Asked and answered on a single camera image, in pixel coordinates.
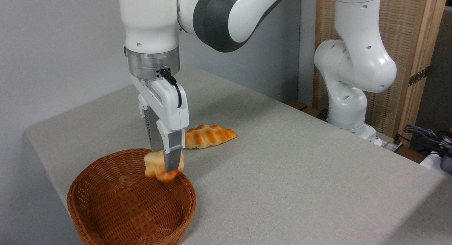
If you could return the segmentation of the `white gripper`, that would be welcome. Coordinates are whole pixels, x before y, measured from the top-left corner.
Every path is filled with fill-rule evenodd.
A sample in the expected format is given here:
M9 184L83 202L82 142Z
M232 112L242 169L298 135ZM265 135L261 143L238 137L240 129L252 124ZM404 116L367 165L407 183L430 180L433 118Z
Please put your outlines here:
M185 148L185 129L189 125L189 110L185 90L176 87L166 79L145 81L131 76L139 91L138 104L153 152L163 151L165 171L176 171L180 164L182 149Z

